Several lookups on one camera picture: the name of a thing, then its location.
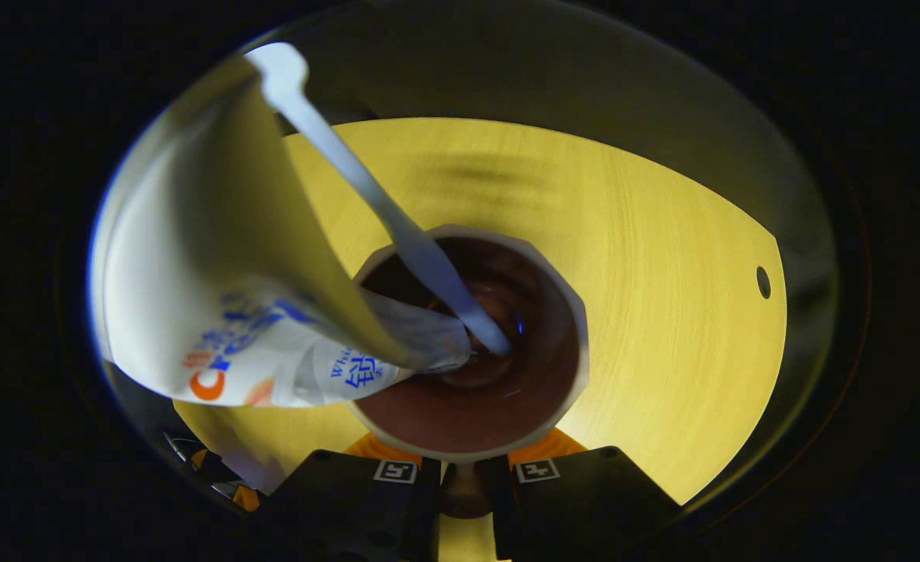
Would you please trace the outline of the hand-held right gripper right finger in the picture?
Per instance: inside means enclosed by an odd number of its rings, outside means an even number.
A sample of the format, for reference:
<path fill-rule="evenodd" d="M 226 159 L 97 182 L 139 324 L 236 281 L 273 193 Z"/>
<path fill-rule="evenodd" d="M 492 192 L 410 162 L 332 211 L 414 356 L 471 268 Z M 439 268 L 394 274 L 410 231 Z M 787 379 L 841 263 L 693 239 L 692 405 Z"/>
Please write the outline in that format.
<path fill-rule="evenodd" d="M 500 560 L 642 560 L 681 513 L 620 448 L 587 449 L 558 429 L 494 460 Z"/>

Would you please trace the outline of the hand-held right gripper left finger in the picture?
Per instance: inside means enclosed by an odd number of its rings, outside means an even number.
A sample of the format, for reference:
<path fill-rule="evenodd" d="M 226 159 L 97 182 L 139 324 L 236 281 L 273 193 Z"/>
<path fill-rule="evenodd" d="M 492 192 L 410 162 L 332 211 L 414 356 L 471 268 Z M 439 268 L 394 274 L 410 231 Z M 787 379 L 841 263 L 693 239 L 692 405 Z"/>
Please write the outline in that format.
<path fill-rule="evenodd" d="M 261 506 L 267 561 L 438 561 L 442 463 L 374 434 L 318 449 Z"/>

